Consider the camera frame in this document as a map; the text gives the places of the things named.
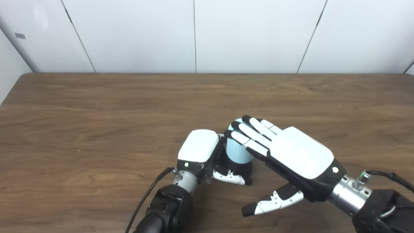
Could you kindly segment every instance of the white robotic hand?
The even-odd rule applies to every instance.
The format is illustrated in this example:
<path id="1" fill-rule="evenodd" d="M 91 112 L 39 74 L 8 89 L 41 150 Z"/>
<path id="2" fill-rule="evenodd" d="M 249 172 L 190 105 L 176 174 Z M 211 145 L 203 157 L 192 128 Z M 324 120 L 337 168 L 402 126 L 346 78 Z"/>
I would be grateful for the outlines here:
<path id="1" fill-rule="evenodd" d="M 251 185 L 251 170 L 246 174 L 242 171 L 245 170 L 242 165 L 229 161 L 224 142 L 224 136 L 214 131 L 192 131 L 178 153 L 177 168 L 181 172 L 194 174 L 200 183 L 209 183 L 214 178 L 233 184 Z"/>
<path id="2" fill-rule="evenodd" d="M 245 115 L 234 121 L 234 130 L 224 135 L 234 139 L 254 157 L 289 181 L 257 203 L 243 208 L 243 215 L 257 215 L 282 209 L 305 197 L 309 201 L 326 201 L 346 170 L 324 145 L 289 127 L 281 130 L 266 120 Z"/>

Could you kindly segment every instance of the wooden table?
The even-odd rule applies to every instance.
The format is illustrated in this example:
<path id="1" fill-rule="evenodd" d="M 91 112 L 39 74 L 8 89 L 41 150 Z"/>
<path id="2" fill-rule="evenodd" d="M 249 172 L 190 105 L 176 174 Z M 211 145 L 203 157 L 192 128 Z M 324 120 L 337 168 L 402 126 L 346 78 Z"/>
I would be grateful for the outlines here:
<path id="1" fill-rule="evenodd" d="M 121 233 L 192 130 L 221 133 L 244 114 L 301 129 L 353 177 L 370 168 L 414 181 L 410 75 L 27 74 L 0 106 L 0 232 Z M 252 179 L 197 187 L 186 232 L 354 232 L 330 203 L 242 217 L 286 183 L 258 160 Z M 369 187 L 414 199 L 385 178 Z"/>

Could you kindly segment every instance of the black fingertip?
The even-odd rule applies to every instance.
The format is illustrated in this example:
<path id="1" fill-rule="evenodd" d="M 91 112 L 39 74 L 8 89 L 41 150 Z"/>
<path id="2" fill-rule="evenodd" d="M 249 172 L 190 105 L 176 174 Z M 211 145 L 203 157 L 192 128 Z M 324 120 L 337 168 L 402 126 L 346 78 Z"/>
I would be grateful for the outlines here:
<path id="1" fill-rule="evenodd" d="M 224 136 L 226 137 L 226 138 L 231 138 L 231 139 L 233 139 L 233 137 L 231 136 L 231 133 L 232 133 L 233 131 L 231 131 L 231 130 L 226 130 L 226 131 L 224 131 Z"/>
<path id="2" fill-rule="evenodd" d="M 241 208 L 241 213 L 244 217 L 255 215 L 256 207 L 258 204 L 256 202 L 245 205 Z"/>
<path id="3" fill-rule="evenodd" d="M 240 130 L 240 127 L 239 127 L 239 125 L 240 125 L 241 123 L 240 122 L 238 122 L 238 121 L 233 121 L 232 123 L 231 123 L 231 126 L 233 127 L 233 129 L 238 129 L 238 130 Z"/>
<path id="4" fill-rule="evenodd" d="M 241 120 L 245 123 L 248 123 L 249 125 L 250 125 L 250 119 L 252 119 L 252 117 L 249 115 L 244 115 L 241 117 Z"/>
<path id="5" fill-rule="evenodd" d="M 252 178 L 250 178 L 250 177 L 243 177 L 243 176 L 242 176 L 242 178 L 244 180 L 244 185 L 251 186 L 253 184 Z"/>

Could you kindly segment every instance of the connector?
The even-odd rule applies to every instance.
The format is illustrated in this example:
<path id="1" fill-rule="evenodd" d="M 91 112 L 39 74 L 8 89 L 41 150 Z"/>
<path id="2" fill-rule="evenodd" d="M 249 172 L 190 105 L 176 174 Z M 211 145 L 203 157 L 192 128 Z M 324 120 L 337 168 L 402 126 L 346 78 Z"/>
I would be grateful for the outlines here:
<path id="1" fill-rule="evenodd" d="M 358 179 L 352 183 L 352 187 L 356 190 L 362 190 L 365 184 L 369 181 L 371 175 L 366 173 L 366 170 L 359 175 Z"/>
<path id="2" fill-rule="evenodd" d="M 183 176 L 180 174 L 180 171 L 177 168 L 174 168 L 173 173 L 177 181 L 180 181 L 183 179 Z"/>

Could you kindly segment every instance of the light blue cup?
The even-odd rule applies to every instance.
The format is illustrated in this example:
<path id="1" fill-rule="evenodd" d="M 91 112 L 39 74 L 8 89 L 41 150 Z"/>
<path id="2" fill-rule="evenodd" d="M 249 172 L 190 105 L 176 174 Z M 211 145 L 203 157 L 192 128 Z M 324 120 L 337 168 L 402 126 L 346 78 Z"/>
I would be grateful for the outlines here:
<path id="1" fill-rule="evenodd" d="M 236 121 L 243 122 L 241 118 L 237 119 Z M 231 125 L 229 126 L 229 130 L 234 130 Z M 231 138 L 227 138 L 226 152 L 228 157 L 235 163 L 244 164 L 250 162 L 253 159 L 253 156 L 247 152 L 247 150 L 242 145 Z"/>

